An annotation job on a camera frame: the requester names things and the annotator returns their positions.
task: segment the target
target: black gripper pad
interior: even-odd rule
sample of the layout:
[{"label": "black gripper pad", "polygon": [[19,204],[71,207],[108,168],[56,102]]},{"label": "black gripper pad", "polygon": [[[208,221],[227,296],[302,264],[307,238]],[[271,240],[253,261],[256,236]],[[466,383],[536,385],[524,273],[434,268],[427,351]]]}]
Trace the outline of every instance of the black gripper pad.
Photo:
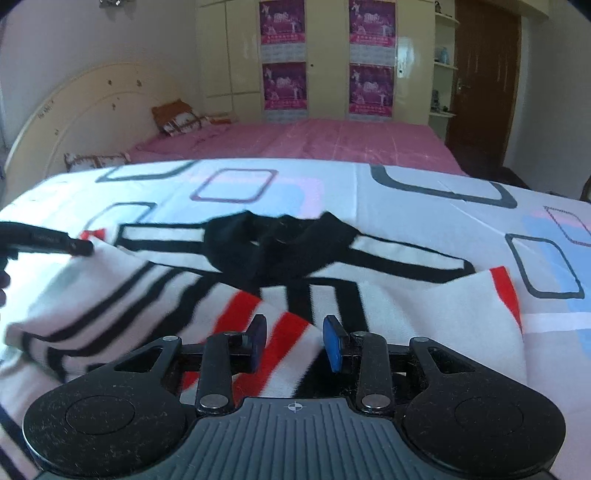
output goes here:
[{"label": "black gripper pad", "polygon": [[[536,474],[530,480],[544,480]],[[419,458],[391,421],[355,413],[344,398],[247,398],[199,420],[160,463],[125,480],[456,480]],[[43,473],[38,480],[64,480]]]}]

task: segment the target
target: black tool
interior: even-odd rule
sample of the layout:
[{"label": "black tool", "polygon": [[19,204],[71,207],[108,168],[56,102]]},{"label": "black tool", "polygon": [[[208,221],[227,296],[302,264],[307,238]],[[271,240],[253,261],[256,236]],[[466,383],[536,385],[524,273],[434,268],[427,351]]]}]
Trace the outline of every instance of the black tool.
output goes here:
[{"label": "black tool", "polygon": [[89,257],[94,246],[88,240],[70,238],[64,232],[24,223],[0,222],[0,258],[16,260],[19,252]]},{"label": "black tool", "polygon": [[[164,337],[56,388],[24,419],[39,480],[554,478],[566,428],[543,395],[429,338],[388,345],[333,316],[323,330],[350,396],[235,405],[232,375],[254,372],[265,346],[261,315],[204,344]],[[177,398],[184,371],[201,372],[194,406]]]}]

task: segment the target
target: black and white striped fabric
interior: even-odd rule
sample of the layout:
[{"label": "black and white striped fabric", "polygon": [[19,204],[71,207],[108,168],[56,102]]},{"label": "black and white striped fabric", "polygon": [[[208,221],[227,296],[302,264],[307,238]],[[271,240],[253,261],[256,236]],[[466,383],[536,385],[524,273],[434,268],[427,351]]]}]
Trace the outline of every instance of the black and white striped fabric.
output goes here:
[{"label": "black and white striped fabric", "polygon": [[[435,338],[525,381],[517,298],[503,267],[468,275],[473,268],[463,260],[323,217],[320,230],[309,233],[316,227],[305,223],[304,241],[291,245],[283,227],[266,235],[260,227],[274,228],[274,219],[261,218],[250,218],[259,225],[247,223],[252,235],[236,242],[243,231],[226,229],[228,219],[236,227],[236,216],[205,225],[124,225],[114,240],[119,248],[93,239],[95,254],[70,260],[26,318],[8,325],[4,341],[18,355],[0,364],[0,475],[36,474],[20,425],[40,395],[160,336],[202,342],[243,331],[258,313],[267,318],[267,346],[259,370],[234,379],[236,401],[350,389],[323,350],[327,314],[350,332],[370,330],[389,343]],[[212,235],[211,225],[223,235]],[[299,220],[294,225],[302,231]],[[259,253],[261,245],[270,255]],[[196,377],[184,381],[181,401],[192,403],[196,386]]]},{"label": "black and white striped fabric", "polygon": [[[291,239],[278,241],[282,234]],[[395,297],[475,272],[460,258],[363,235],[330,213],[318,220],[243,212],[192,225],[129,224],[114,243],[154,263],[213,273],[316,326],[336,315],[349,332],[379,332],[388,321],[389,312],[369,301],[375,287]]]}]

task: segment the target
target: cream headboard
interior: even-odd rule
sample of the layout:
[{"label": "cream headboard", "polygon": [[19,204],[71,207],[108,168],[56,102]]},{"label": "cream headboard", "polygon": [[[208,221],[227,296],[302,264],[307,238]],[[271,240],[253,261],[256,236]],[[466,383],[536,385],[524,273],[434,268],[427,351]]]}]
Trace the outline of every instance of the cream headboard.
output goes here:
[{"label": "cream headboard", "polygon": [[66,171],[64,154],[116,154],[155,135],[151,108],[181,97],[166,72],[133,63],[89,70],[53,92],[20,132],[6,163],[7,205]]}]

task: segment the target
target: red stripe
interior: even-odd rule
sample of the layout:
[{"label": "red stripe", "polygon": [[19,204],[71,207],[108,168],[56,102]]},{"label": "red stripe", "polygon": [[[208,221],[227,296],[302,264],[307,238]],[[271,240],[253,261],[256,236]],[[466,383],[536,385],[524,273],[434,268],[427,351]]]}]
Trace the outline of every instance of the red stripe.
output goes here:
[{"label": "red stripe", "polygon": [[[228,303],[226,310],[217,319],[212,335],[246,330],[252,314],[260,302],[261,299],[244,291],[236,293]],[[198,379],[198,372],[185,372],[183,374],[183,390],[190,388]]]},{"label": "red stripe", "polygon": [[99,230],[82,230],[79,235],[80,240],[88,240],[91,236],[97,237],[99,240],[105,241],[107,230],[101,228]]},{"label": "red stripe", "polygon": [[183,390],[191,388],[191,386],[199,380],[199,372],[185,372],[183,373]]},{"label": "red stripe", "polygon": [[271,332],[271,338],[263,351],[261,364],[253,374],[242,374],[234,382],[234,402],[244,397],[257,397],[269,381],[273,370],[301,338],[310,324],[293,313],[284,313]]},{"label": "red stripe", "polygon": [[517,293],[511,282],[511,278],[505,267],[491,268],[492,281],[495,283],[496,292],[509,311],[513,314],[519,329],[521,330],[521,316],[519,315],[519,302]]}]

